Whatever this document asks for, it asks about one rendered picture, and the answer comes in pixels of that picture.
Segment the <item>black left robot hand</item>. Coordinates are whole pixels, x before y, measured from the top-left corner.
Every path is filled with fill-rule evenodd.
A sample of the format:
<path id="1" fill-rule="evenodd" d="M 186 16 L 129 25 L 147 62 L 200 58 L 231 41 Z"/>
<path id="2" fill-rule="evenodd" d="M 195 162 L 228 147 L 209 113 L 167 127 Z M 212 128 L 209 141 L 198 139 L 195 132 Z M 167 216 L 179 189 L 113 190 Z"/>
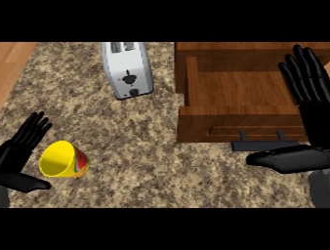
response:
<path id="1" fill-rule="evenodd" d="M 0 145 L 0 186 L 23 193 L 51 189 L 48 181 L 21 173 L 32 150 L 52 124 L 43 112 L 33 112 L 21 124 L 13 138 Z"/>

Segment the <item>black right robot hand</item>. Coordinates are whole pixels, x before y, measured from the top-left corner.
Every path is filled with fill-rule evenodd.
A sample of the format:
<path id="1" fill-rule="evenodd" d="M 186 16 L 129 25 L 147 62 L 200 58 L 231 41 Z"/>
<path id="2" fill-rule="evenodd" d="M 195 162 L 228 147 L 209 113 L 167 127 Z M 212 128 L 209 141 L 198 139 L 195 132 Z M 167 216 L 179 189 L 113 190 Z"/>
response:
<path id="1" fill-rule="evenodd" d="M 293 54 L 278 63 L 297 104 L 309 145 L 259 151 L 245 164 L 281 174 L 330 169 L 330 76 L 310 48 L 294 45 Z"/>

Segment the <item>yellow cup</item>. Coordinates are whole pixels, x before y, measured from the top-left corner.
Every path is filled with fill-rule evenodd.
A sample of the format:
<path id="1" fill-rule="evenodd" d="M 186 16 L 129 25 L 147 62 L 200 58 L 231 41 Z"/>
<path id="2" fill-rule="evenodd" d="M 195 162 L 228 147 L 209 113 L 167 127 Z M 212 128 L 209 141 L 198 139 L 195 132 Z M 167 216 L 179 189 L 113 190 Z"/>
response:
<path id="1" fill-rule="evenodd" d="M 89 158 L 67 141 L 57 141 L 41 154 L 38 168 L 48 178 L 77 178 L 89 170 Z"/>

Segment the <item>brown wooden drawer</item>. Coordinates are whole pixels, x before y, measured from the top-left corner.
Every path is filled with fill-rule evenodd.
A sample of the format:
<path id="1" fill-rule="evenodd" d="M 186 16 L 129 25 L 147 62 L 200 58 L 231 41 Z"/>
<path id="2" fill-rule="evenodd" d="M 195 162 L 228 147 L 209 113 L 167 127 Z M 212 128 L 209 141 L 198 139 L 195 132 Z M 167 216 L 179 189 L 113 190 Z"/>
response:
<path id="1" fill-rule="evenodd" d="M 275 71 L 206 72 L 186 59 L 184 106 L 178 110 L 181 143 L 229 143 L 244 132 L 251 141 L 306 140 L 282 76 Z"/>

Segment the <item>brown wooden cabinet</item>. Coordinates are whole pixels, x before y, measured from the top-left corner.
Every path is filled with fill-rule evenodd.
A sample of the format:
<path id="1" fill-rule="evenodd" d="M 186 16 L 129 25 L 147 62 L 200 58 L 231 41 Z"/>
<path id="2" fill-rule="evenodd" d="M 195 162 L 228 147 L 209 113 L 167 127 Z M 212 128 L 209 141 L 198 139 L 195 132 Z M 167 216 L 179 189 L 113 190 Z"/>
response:
<path id="1" fill-rule="evenodd" d="M 310 48 L 322 64 L 330 63 L 330 42 L 175 42 L 175 92 L 184 92 L 188 58 L 197 59 L 198 70 L 204 72 L 276 71 L 276 63 L 294 45 Z"/>

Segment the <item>silver toaster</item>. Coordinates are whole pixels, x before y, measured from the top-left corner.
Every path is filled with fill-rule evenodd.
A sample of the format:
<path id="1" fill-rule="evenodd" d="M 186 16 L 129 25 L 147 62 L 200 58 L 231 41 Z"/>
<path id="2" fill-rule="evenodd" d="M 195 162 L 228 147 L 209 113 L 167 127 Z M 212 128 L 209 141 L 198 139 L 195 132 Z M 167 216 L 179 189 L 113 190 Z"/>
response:
<path id="1" fill-rule="evenodd" d="M 101 63 L 107 82 L 119 100 L 154 91 L 153 72 L 144 42 L 101 42 Z"/>

